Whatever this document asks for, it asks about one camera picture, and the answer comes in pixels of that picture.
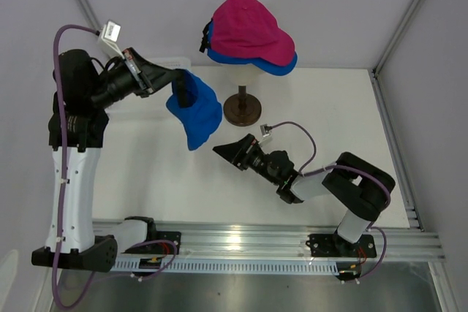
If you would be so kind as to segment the blue cap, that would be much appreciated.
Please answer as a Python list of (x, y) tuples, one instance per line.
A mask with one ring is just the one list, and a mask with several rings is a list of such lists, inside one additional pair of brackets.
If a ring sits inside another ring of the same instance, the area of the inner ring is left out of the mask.
[(187, 148), (197, 150), (219, 128), (222, 122), (222, 105), (215, 91), (189, 70), (181, 70), (184, 79), (184, 96), (189, 102), (182, 107), (178, 81), (171, 83), (172, 94), (166, 101), (166, 108), (182, 123), (186, 133)]
[(231, 56), (222, 55), (211, 48), (211, 32), (214, 30), (214, 22), (211, 20), (207, 23), (203, 29), (203, 36), (200, 43), (199, 51), (205, 53), (212, 61), (215, 61), (218, 64), (227, 64), (227, 65), (247, 65), (251, 64), (257, 67), (258, 69), (274, 76), (285, 76), (291, 73), (295, 68), (298, 55), (294, 54), (291, 62), (286, 66), (279, 66), (272, 64), (261, 58), (234, 58)]

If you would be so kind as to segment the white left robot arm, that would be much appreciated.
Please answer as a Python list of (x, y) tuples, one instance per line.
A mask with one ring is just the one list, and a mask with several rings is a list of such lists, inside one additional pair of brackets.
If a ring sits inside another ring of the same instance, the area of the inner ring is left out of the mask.
[(82, 49), (59, 54), (58, 62), (61, 89), (54, 94), (48, 123), (54, 210), (46, 243), (32, 251), (31, 263), (106, 273), (118, 253), (134, 246), (149, 254), (158, 245), (154, 220), (148, 217), (130, 216), (110, 233), (94, 234), (94, 181), (109, 122), (106, 109), (130, 94), (146, 98), (167, 85), (173, 88), (176, 104), (188, 107), (186, 71), (153, 64), (131, 47), (101, 72)]

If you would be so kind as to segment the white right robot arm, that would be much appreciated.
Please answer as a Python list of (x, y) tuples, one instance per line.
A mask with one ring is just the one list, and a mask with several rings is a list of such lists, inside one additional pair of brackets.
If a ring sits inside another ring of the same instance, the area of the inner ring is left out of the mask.
[(305, 174), (295, 169), (286, 151), (265, 153), (252, 134), (215, 146), (213, 152), (237, 169), (251, 169), (277, 186), (276, 193), (287, 204), (305, 202), (320, 189), (332, 194), (347, 209), (333, 239), (334, 250), (341, 256), (350, 256), (359, 249), (359, 240), (390, 205), (396, 186), (387, 172), (350, 152)]

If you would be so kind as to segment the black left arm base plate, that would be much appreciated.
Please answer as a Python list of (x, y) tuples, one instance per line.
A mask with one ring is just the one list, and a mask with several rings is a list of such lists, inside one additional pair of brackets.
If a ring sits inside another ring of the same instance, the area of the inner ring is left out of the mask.
[(178, 255), (181, 237), (181, 232), (156, 231), (148, 236), (148, 241), (151, 241), (151, 243), (146, 246), (145, 252), (163, 256)]

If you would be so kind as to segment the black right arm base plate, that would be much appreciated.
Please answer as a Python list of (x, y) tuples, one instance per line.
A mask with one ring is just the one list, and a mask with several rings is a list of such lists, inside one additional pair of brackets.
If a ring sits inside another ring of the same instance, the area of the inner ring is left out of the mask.
[(306, 240), (306, 246), (311, 255), (316, 257), (357, 258), (359, 252), (364, 252), (367, 258), (377, 257), (374, 238), (371, 235), (362, 235), (356, 243), (350, 243), (336, 233), (311, 233)]

